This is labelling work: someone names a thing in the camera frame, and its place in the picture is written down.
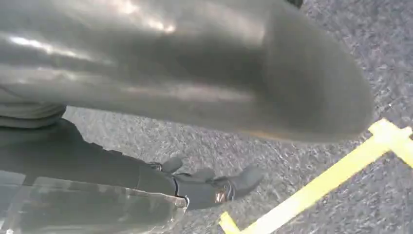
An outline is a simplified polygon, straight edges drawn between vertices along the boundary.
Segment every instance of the yellow road marking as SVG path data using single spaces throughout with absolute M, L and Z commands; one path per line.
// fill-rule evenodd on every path
M 239 234 L 241 231 L 238 229 L 235 222 L 229 216 L 228 212 L 221 215 L 220 226 L 222 227 L 225 234 Z
M 394 151 L 413 167 L 413 141 L 409 139 L 412 134 L 411 128 L 399 129 L 389 121 L 382 119 L 374 123 L 369 131 L 373 133 L 373 137 L 242 232 L 225 212 L 220 221 L 225 234 L 273 233 L 387 151 Z

